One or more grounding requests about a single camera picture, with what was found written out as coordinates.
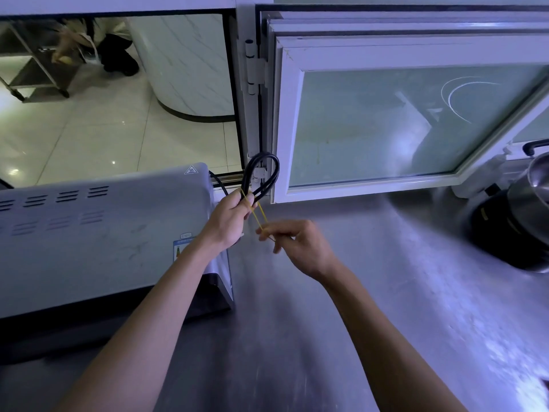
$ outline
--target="rubber band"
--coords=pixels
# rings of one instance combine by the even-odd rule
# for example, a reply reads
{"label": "rubber band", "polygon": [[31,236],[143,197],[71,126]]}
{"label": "rubber band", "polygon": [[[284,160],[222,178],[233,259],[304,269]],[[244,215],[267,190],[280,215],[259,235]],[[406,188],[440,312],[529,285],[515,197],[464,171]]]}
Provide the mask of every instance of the rubber band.
{"label": "rubber band", "polygon": [[[261,231],[263,231],[263,227],[261,226],[261,222],[259,222],[259,219],[257,218],[257,215],[255,214],[254,210],[255,208],[252,208],[251,205],[250,205],[250,202],[248,202],[248,199],[246,198],[246,195],[244,194],[244,191],[242,190],[242,188],[240,188],[240,193],[242,194],[242,196],[244,197],[244,200],[246,201],[246,203],[248,204],[248,207],[250,207],[250,211],[251,213],[254,215],[255,217],[255,221],[257,221],[257,224],[259,225],[259,228],[261,228]],[[264,211],[263,211],[263,208],[261,207],[261,204],[259,203],[259,201],[257,202],[257,206],[259,207],[259,210],[261,211],[261,214],[263,215],[263,219],[265,220],[265,222],[268,222],[267,221],[267,216],[265,215]],[[272,240],[273,242],[276,242],[274,238],[272,238],[271,236],[268,237],[270,240]]]}

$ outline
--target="black power cord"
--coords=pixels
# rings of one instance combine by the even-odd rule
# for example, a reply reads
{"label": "black power cord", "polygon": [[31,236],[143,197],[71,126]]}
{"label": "black power cord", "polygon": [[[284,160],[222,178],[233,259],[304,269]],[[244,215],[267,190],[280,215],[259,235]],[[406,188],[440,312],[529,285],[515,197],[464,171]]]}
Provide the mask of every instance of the black power cord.
{"label": "black power cord", "polygon": [[[257,153],[250,159],[250,162],[248,162],[248,164],[244,168],[244,174],[242,176],[242,191],[245,195],[248,195],[248,192],[250,191],[251,178],[254,175],[254,169],[263,159],[272,159],[272,161],[274,162],[274,168],[271,177],[267,179],[264,183],[262,183],[255,191],[253,191],[253,194],[255,195],[254,203],[259,201],[262,197],[264,197],[267,192],[271,190],[271,188],[275,185],[275,182],[278,179],[278,173],[280,172],[280,162],[278,161],[278,157],[269,152]],[[223,189],[225,195],[228,195],[227,189],[225,188],[223,183],[221,183],[219,178],[211,171],[210,176],[214,178],[221,186],[221,189]]]}

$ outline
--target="pot handle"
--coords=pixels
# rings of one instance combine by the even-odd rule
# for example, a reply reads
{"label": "pot handle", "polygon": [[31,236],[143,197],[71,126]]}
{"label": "pot handle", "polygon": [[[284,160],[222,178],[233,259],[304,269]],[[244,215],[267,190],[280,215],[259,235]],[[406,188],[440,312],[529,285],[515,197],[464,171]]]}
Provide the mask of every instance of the pot handle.
{"label": "pot handle", "polygon": [[530,142],[522,146],[522,151],[526,156],[534,156],[534,149],[536,147],[549,146],[549,139],[545,140],[536,140],[535,142]]}

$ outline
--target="rack wheel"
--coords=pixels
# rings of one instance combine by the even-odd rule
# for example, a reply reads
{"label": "rack wheel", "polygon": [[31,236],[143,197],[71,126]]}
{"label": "rack wheel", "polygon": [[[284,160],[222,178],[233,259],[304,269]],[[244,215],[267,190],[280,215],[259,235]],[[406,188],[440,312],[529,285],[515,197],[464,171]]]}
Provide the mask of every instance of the rack wheel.
{"label": "rack wheel", "polygon": [[10,91],[10,93],[11,93],[12,96],[15,96],[22,103],[25,102],[26,98],[19,91],[13,90],[13,91]]}

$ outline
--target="person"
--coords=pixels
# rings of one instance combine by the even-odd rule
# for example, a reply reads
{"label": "person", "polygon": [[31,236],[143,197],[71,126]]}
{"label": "person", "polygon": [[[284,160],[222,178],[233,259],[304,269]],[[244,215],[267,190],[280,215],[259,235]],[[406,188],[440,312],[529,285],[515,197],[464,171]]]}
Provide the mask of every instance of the person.
{"label": "person", "polygon": [[[202,232],[145,297],[92,361],[56,411],[152,411],[177,337],[202,272],[240,237],[253,195],[223,198]],[[324,286],[359,354],[381,411],[466,409],[376,306],[359,279],[334,255],[308,220],[279,221],[259,228],[259,240],[274,237],[274,252]]]}
{"label": "person", "polygon": [[59,44],[51,56],[53,63],[64,62],[63,57],[78,48],[97,56],[106,72],[135,75],[139,64],[127,53],[132,38],[121,17],[86,17],[61,20]]}

